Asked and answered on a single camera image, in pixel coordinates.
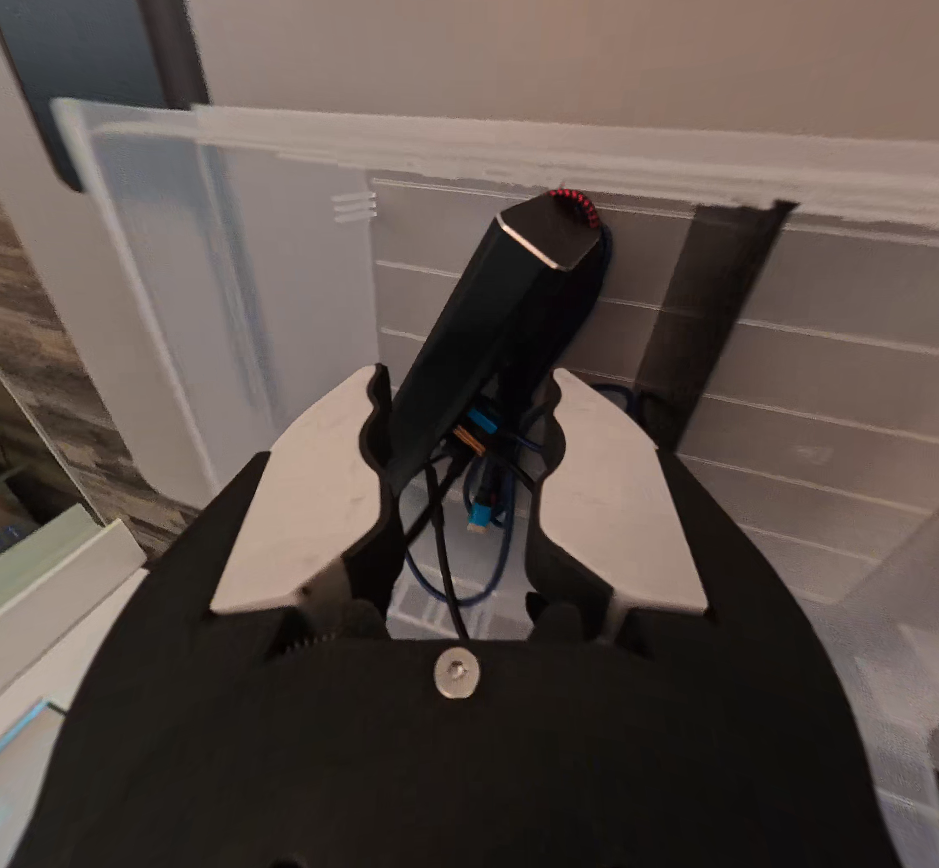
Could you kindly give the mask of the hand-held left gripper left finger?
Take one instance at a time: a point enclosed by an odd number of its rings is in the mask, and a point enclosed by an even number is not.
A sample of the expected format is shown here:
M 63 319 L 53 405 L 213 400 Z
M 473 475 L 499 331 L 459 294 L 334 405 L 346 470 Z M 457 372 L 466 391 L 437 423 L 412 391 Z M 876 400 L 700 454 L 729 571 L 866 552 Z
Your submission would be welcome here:
M 367 601 L 385 616 L 405 561 L 391 458 L 390 375 L 358 369 L 276 440 L 210 609 L 296 607 L 339 616 Z

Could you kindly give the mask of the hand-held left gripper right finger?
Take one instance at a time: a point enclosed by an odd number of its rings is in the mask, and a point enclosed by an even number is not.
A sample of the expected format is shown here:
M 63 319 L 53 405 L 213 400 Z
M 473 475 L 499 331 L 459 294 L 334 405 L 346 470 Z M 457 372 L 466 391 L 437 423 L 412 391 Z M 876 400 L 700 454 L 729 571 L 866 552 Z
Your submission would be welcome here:
M 526 574 L 582 616 L 703 616 L 708 598 L 654 442 L 562 368 L 547 390 L 546 471 L 532 498 Z

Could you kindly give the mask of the black cable orange plug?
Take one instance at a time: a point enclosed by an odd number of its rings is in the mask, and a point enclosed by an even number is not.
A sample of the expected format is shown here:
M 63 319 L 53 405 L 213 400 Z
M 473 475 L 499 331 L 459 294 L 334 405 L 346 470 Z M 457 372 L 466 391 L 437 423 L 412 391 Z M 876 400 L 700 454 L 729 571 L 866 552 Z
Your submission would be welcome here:
M 420 586 L 425 592 L 429 592 L 432 585 L 417 568 L 410 547 L 428 526 L 432 528 L 442 582 L 442 597 L 447 605 L 456 637 L 460 641 L 469 640 L 469 633 L 461 613 L 452 576 L 445 536 L 444 504 L 451 488 L 464 474 L 470 463 L 485 453 L 486 447 L 462 426 L 454 428 L 446 439 L 442 439 L 440 452 L 425 462 L 427 503 L 425 508 L 420 510 L 415 521 L 405 529 L 404 535 L 405 561 L 413 570 L 412 573 Z

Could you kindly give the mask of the black silver-rimmed usb hub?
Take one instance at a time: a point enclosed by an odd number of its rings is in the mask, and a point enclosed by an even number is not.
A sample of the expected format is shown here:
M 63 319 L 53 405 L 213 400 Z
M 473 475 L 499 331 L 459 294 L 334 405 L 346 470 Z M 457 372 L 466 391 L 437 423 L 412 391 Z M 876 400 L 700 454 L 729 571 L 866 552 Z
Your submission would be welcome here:
M 516 424 L 599 299 L 612 243 L 591 199 L 558 188 L 497 214 L 393 398 L 399 494 L 490 381 Z

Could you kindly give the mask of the clear plastic bin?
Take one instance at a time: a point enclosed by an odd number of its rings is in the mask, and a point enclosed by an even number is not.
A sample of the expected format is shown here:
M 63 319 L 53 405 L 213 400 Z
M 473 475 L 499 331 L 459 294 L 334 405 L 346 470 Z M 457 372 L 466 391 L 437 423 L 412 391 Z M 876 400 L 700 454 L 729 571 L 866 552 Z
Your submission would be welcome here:
M 496 213 L 615 243 L 561 365 L 632 385 L 697 206 L 796 202 L 677 449 L 846 681 L 907 866 L 937 866 L 937 143 L 54 99 L 140 322 L 117 427 L 205 505 L 363 365 L 400 384 Z

